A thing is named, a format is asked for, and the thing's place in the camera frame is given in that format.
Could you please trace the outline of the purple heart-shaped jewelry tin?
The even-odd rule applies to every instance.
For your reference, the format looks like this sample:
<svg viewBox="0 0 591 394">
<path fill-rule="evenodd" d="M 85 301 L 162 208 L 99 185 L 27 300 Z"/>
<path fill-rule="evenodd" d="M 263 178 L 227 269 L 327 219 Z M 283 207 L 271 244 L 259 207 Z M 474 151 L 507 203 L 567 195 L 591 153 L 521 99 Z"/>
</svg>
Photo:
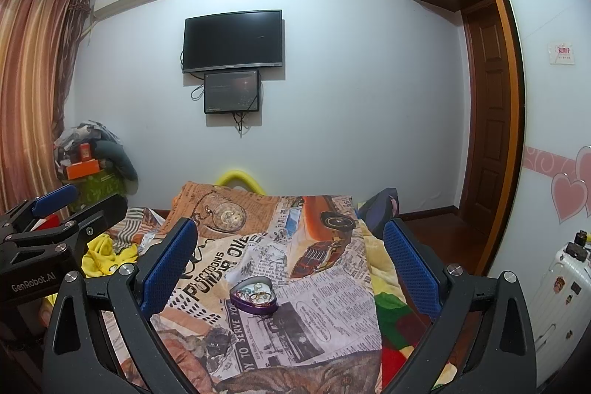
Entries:
<svg viewBox="0 0 591 394">
<path fill-rule="evenodd" d="M 276 312 L 276 293 L 273 282 L 265 276 L 250 277 L 229 290 L 230 302 L 243 312 L 266 316 Z"/>
</svg>

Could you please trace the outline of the red box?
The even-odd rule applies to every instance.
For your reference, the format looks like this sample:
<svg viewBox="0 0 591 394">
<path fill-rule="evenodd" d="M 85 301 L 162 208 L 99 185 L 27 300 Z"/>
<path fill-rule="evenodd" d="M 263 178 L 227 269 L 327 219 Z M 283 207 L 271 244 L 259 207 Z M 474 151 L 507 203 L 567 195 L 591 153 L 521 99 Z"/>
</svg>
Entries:
<svg viewBox="0 0 591 394">
<path fill-rule="evenodd" d="M 40 231 L 40 230 L 53 229 L 53 228 L 58 227 L 60 225 L 60 222 L 61 222 L 61 220 L 60 220 L 59 216 L 57 214 L 53 213 L 45 218 L 35 220 L 31 224 L 29 231 L 34 232 L 34 231 Z"/>
</svg>

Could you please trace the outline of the yellow cartoon blanket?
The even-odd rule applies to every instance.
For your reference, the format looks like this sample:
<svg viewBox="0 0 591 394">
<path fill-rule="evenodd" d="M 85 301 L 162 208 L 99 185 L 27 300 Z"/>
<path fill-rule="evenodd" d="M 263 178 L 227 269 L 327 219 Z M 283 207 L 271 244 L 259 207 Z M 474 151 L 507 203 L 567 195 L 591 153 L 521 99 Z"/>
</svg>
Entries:
<svg viewBox="0 0 591 394">
<path fill-rule="evenodd" d="M 121 265 L 135 263 L 137 258 L 138 249 L 135 244 L 116 251 L 113 239 L 103 233 L 87 244 L 81 267 L 87 278 L 97 278 L 112 275 Z"/>
</svg>

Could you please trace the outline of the orange box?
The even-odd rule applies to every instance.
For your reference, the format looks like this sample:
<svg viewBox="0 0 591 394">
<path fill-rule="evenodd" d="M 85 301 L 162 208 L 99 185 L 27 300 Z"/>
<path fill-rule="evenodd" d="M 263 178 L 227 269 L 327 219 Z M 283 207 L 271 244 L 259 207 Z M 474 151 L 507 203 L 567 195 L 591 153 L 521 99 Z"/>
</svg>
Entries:
<svg viewBox="0 0 591 394">
<path fill-rule="evenodd" d="M 97 174 L 100 172 L 100 163 L 97 159 L 89 159 L 71 164 L 66 168 L 66 176 L 68 180 L 75 180 Z"/>
</svg>

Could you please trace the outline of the grey pillow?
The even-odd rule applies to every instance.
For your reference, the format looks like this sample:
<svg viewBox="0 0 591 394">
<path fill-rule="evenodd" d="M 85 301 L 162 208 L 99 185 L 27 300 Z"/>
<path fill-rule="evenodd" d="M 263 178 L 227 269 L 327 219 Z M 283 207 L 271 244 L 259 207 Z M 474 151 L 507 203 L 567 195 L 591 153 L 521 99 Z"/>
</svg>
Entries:
<svg viewBox="0 0 591 394">
<path fill-rule="evenodd" d="M 137 172 L 120 144 L 108 140 L 97 140 L 94 145 L 94 154 L 99 159 L 110 161 L 124 179 L 131 182 L 138 180 Z"/>
</svg>

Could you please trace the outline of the colorful fleece blanket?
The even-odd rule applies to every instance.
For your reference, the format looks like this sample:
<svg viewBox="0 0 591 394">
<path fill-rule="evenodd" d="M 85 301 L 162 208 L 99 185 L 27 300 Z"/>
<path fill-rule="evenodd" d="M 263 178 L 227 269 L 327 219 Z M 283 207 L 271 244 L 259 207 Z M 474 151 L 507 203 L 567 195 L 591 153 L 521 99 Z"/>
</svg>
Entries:
<svg viewBox="0 0 591 394">
<path fill-rule="evenodd" d="M 370 282 L 383 338 L 382 387 L 386 388 L 413 354 L 427 332 L 427 326 L 408 305 L 384 242 L 370 233 L 363 220 L 359 221 L 359 227 L 366 246 Z"/>
</svg>

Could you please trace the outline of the yellow chair back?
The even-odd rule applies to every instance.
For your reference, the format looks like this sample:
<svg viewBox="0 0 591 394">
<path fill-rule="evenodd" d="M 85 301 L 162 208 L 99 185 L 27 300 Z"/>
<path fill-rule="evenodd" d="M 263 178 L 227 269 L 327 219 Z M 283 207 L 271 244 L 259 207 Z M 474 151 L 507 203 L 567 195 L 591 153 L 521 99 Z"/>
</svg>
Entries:
<svg viewBox="0 0 591 394">
<path fill-rule="evenodd" d="M 215 181 L 215 185 L 224 187 L 235 187 L 240 185 L 249 192 L 266 195 L 266 191 L 260 186 L 256 179 L 245 171 L 238 169 L 228 170 L 221 174 L 221 176 Z"/>
</svg>

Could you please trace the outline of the newspaper print bed blanket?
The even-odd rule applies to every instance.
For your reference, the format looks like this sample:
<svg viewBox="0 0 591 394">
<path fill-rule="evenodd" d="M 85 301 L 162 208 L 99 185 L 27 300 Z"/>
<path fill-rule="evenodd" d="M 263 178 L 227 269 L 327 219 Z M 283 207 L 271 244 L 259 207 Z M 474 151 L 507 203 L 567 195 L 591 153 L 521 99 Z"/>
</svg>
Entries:
<svg viewBox="0 0 591 394">
<path fill-rule="evenodd" d="M 160 340 L 200 393 L 374 393 L 382 377 L 366 246 L 348 196 L 262 196 L 187 183 L 166 218 L 132 208 L 110 230 L 139 254 L 179 219 L 197 245 L 163 310 Z M 277 308 L 252 315 L 229 290 L 273 282 Z"/>
</svg>

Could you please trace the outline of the striped brown curtain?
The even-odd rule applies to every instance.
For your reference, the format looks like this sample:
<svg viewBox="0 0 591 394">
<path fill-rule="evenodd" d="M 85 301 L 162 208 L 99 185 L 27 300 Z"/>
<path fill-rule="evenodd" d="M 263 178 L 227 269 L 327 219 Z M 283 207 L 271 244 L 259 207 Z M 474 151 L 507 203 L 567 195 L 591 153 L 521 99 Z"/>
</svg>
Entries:
<svg viewBox="0 0 591 394">
<path fill-rule="evenodd" d="M 1 211 L 60 186 L 64 130 L 91 0 L 1 0 Z"/>
</svg>

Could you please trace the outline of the dark blue bag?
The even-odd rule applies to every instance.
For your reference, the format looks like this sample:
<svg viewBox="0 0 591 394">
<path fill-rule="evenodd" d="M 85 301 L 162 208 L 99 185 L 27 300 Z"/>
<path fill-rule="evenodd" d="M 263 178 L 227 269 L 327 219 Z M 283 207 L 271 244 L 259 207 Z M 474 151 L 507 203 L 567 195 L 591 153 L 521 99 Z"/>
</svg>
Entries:
<svg viewBox="0 0 591 394">
<path fill-rule="evenodd" d="M 358 209 L 358 217 L 367 225 L 378 224 L 398 216 L 399 194 L 396 188 L 385 188 Z"/>
</svg>

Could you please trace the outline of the brown wooden door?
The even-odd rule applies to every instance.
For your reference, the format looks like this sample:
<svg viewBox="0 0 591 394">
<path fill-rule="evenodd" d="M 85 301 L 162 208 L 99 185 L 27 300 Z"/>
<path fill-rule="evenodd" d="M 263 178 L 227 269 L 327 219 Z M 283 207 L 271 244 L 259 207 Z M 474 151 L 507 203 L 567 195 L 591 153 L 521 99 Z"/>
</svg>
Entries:
<svg viewBox="0 0 591 394">
<path fill-rule="evenodd" d="M 465 221 L 489 234 L 507 165 L 510 120 L 508 58 L 498 8 L 465 16 L 471 60 L 472 155 L 463 207 Z"/>
</svg>

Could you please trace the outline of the small black wall monitor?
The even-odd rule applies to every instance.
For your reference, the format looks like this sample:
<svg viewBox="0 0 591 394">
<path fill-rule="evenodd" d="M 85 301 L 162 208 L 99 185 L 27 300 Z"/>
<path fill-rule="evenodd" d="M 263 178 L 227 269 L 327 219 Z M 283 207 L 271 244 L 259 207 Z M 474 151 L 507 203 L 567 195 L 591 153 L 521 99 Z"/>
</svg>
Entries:
<svg viewBox="0 0 591 394">
<path fill-rule="evenodd" d="M 204 113 L 259 112 L 258 70 L 224 71 L 204 75 Z"/>
</svg>

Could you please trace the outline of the large black wall television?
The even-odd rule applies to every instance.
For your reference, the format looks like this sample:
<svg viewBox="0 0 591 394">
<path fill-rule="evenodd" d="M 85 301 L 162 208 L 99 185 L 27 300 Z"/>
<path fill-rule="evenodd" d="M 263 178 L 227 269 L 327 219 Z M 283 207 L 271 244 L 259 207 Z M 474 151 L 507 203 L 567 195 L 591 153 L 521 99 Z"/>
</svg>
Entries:
<svg viewBox="0 0 591 394">
<path fill-rule="evenodd" d="M 283 12 L 259 10 L 187 18 L 185 74 L 283 65 Z"/>
</svg>

